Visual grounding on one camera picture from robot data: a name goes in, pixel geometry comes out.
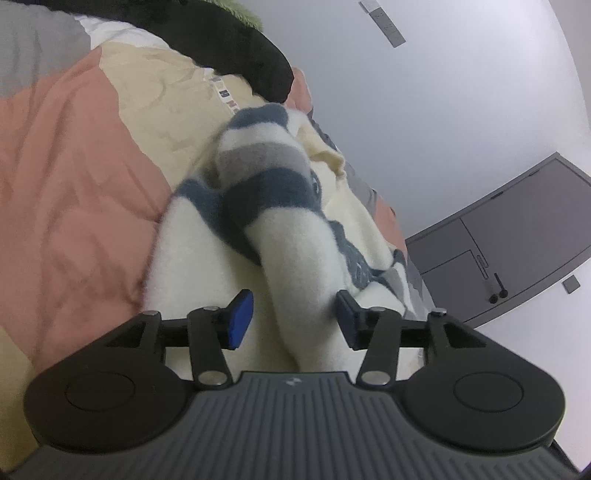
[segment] metal rivet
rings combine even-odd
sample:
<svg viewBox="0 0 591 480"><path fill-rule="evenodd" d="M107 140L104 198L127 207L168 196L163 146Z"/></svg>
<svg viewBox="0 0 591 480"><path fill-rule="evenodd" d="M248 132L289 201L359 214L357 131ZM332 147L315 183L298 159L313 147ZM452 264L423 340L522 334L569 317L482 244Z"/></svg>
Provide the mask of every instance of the metal rivet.
<svg viewBox="0 0 591 480"><path fill-rule="evenodd" d="M380 370L370 370L361 375L361 380L368 385L386 385L391 377L386 372Z"/></svg>
<svg viewBox="0 0 591 480"><path fill-rule="evenodd" d="M218 387L228 381L228 376L224 372L218 370L205 370L197 377L201 385L208 385L210 387Z"/></svg>
<svg viewBox="0 0 591 480"><path fill-rule="evenodd" d="M437 309L431 310L431 313L433 315L435 315L435 317L443 317L444 315L447 315L447 309L437 308Z"/></svg>

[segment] wall switch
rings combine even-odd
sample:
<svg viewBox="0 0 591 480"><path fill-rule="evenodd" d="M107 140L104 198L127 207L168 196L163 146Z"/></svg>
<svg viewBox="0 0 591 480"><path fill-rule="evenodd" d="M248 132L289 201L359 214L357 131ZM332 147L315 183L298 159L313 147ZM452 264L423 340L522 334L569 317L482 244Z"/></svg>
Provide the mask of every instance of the wall switch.
<svg viewBox="0 0 591 480"><path fill-rule="evenodd" d="M369 13L375 24L379 27L393 47L398 47L406 42L402 34L394 25L388 14L376 0L362 0L360 4Z"/></svg>

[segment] white wall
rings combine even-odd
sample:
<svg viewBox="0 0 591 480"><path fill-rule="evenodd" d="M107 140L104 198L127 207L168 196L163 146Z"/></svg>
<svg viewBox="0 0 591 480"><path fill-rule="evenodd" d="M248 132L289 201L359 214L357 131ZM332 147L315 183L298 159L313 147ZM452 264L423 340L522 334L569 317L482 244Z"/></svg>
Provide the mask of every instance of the white wall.
<svg viewBox="0 0 591 480"><path fill-rule="evenodd" d="M562 153L591 174L591 134ZM570 295L556 283L478 330L558 381L567 408L556 439L583 469L591 462L591 260L572 274L581 286Z"/></svg>
<svg viewBox="0 0 591 480"><path fill-rule="evenodd" d="M587 129L548 0L382 0L392 48L357 0L241 0L305 73L315 117L392 204L405 236Z"/></svg>
<svg viewBox="0 0 591 480"><path fill-rule="evenodd" d="M591 119L591 2L589 0L550 0L564 31L579 73Z"/></svg>

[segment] cabinet handle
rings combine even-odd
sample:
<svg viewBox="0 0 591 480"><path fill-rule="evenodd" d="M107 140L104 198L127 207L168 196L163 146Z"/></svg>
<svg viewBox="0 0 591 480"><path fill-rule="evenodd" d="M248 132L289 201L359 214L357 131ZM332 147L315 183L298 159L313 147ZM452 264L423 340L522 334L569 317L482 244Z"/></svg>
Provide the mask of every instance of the cabinet handle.
<svg viewBox="0 0 591 480"><path fill-rule="evenodd" d="M499 292L499 297L502 299L507 298L507 296L509 295L509 292L507 291L507 289L503 285L503 282L501 281L501 279L499 278L499 275L496 272L495 272L495 278L501 288L501 291Z"/></svg>

